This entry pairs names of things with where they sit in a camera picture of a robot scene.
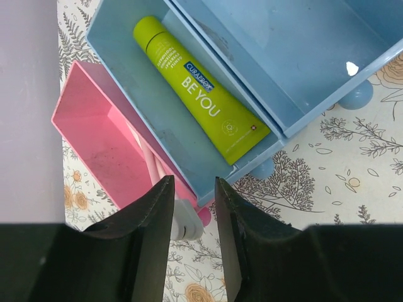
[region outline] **pink plastic container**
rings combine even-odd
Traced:
[[[196,207],[195,195],[102,65],[73,62],[52,123],[118,208],[152,187],[143,151],[129,127],[166,174],[175,176],[178,197]]]

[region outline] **floral tablecloth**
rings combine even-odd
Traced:
[[[98,3],[58,0],[61,85],[73,60],[99,62],[84,39]],[[248,175],[234,187],[297,228],[403,222],[403,54],[370,81],[368,106],[329,108],[274,156],[271,178]],[[63,154],[66,221],[83,230],[117,209],[66,142]],[[214,220],[200,240],[171,242],[167,261],[164,302],[227,301]]]

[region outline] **gray surface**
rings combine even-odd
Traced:
[[[1,1],[0,41],[0,222],[64,221],[56,1]]]

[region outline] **toothbrush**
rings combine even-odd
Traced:
[[[130,124],[127,123],[132,135],[143,151],[145,163],[150,174],[152,185],[156,184],[166,175],[166,172],[145,140],[137,135]],[[175,193],[174,215],[171,228],[171,240],[197,240],[203,235],[203,222],[187,199],[179,199]]]

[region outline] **blue plastic organizer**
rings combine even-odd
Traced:
[[[347,109],[366,105],[366,79],[403,50],[402,0],[166,2],[287,137],[342,98]]]
[[[403,1],[382,2],[259,0],[246,9],[243,0],[103,0],[87,40],[204,206],[215,176],[265,178],[271,156],[330,105],[343,97],[351,109],[365,103],[360,96],[372,93],[365,80],[403,49]],[[132,38],[148,15],[271,128],[232,167]]]

